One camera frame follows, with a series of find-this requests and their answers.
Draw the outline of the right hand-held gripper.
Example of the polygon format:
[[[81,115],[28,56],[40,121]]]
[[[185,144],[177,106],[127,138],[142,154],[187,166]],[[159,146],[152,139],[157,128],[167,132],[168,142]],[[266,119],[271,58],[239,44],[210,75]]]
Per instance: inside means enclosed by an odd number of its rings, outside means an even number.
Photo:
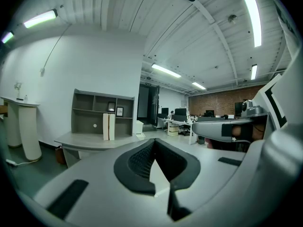
[[[219,121],[206,120],[195,122],[192,125],[193,132],[198,136],[205,137],[212,141],[220,142],[249,142],[247,140],[238,140],[232,136],[232,127],[247,123],[265,124],[265,133],[263,140],[267,139],[275,130],[282,128],[287,119],[278,101],[278,96],[274,92],[275,86],[282,81],[284,77],[277,75],[264,87],[262,87],[252,99],[253,107],[251,115],[239,119],[224,119]]]

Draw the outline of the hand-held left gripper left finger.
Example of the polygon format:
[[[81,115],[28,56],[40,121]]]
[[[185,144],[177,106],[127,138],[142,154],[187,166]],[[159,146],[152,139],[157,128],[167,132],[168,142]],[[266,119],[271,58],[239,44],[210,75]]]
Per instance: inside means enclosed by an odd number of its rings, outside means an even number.
[[[150,182],[151,167],[155,161],[154,139],[120,155],[114,163],[114,174],[128,190],[154,196],[155,184]]]

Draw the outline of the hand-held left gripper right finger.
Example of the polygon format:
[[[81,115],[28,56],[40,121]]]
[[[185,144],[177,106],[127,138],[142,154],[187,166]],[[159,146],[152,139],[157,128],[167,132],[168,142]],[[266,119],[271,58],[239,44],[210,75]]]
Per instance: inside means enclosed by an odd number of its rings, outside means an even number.
[[[173,191],[189,188],[200,173],[200,161],[193,155],[164,142],[154,140],[155,160]]]

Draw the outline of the white drawer cabinet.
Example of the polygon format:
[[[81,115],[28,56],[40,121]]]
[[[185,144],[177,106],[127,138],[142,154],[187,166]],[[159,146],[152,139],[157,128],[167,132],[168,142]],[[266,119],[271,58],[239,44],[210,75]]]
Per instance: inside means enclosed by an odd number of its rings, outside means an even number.
[[[145,135],[143,133],[143,122],[139,120],[136,121],[135,135],[139,140],[145,139]]]

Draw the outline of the person's right hand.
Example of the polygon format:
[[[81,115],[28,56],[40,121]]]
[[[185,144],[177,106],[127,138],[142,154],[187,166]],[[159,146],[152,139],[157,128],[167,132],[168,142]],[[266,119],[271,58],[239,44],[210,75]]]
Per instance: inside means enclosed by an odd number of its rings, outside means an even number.
[[[249,142],[254,142],[263,139],[265,127],[265,124],[252,123],[234,125],[232,127],[232,136],[238,140],[247,140]]]

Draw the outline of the long white office desk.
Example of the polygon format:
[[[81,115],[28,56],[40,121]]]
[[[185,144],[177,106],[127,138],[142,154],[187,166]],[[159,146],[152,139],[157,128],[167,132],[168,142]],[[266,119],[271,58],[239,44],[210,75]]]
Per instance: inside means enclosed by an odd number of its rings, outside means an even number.
[[[197,139],[198,139],[198,135],[195,134],[193,132],[193,129],[192,129],[192,125],[193,125],[193,122],[192,121],[188,121],[188,122],[179,122],[179,121],[175,121],[175,120],[171,120],[171,119],[163,119],[163,118],[158,118],[158,120],[161,120],[163,121],[163,123],[168,123],[168,132],[167,134],[169,134],[169,129],[170,129],[170,124],[175,124],[175,125],[186,125],[186,126],[190,126],[190,136],[189,136],[189,145],[193,145],[197,142]]]

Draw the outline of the cream book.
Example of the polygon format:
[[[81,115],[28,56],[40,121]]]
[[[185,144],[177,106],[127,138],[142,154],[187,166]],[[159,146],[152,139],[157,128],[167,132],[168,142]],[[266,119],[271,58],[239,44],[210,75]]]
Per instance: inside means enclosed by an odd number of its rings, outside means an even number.
[[[115,114],[111,113],[108,115],[108,139],[114,140],[115,139],[115,122],[116,116]]]

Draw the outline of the grey wooden desk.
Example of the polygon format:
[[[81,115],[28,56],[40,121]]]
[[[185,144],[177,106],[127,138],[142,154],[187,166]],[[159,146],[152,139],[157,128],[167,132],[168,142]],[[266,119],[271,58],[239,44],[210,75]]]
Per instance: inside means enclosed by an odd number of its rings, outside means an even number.
[[[103,136],[98,134],[68,132],[57,138],[55,142],[61,144],[67,167],[71,167],[83,158],[138,140],[139,138],[135,135],[119,136],[115,140],[103,140]]]

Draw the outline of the pale pink book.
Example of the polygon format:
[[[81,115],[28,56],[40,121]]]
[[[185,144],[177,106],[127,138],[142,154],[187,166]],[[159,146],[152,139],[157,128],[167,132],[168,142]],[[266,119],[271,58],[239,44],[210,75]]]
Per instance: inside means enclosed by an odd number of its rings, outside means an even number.
[[[103,139],[109,140],[109,114],[103,113]]]

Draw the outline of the dark open door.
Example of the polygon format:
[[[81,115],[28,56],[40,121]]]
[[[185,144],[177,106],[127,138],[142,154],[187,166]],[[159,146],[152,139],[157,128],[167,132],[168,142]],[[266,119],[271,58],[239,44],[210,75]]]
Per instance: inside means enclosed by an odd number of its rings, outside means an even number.
[[[139,86],[137,120],[156,128],[158,125],[160,87],[145,83]]]

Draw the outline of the grey wooden shelf hutch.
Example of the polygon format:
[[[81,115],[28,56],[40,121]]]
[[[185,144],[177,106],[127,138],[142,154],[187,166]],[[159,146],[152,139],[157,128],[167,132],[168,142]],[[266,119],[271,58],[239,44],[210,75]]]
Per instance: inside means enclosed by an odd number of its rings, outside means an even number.
[[[103,113],[115,114],[115,138],[131,136],[134,121],[134,97],[117,96],[75,89],[71,107],[71,132],[88,133],[103,136]],[[108,112],[109,102],[115,102],[116,108],[123,107],[123,117]]]

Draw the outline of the brown bin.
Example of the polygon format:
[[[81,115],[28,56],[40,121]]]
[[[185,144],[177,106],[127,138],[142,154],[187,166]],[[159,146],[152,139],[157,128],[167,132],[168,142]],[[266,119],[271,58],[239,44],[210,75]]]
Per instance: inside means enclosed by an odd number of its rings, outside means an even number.
[[[65,160],[65,156],[64,156],[62,146],[59,146],[59,147],[55,148],[55,157],[56,157],[56,160],[59,164],[61,164],[61,165],[66,165],[67,164],[66,160]]]

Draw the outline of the small white desk fan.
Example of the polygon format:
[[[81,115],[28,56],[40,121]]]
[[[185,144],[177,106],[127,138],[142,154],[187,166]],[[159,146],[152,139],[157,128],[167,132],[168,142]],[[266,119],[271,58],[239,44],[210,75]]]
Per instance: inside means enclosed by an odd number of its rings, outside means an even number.
[[[21,93],[20,93],[21,87],[22,87],[22,82],[16,82],[14,84],[14,89],[17,91],[16,99],[23,101],[24,99],[23,99],[23,97],[21,96]]]

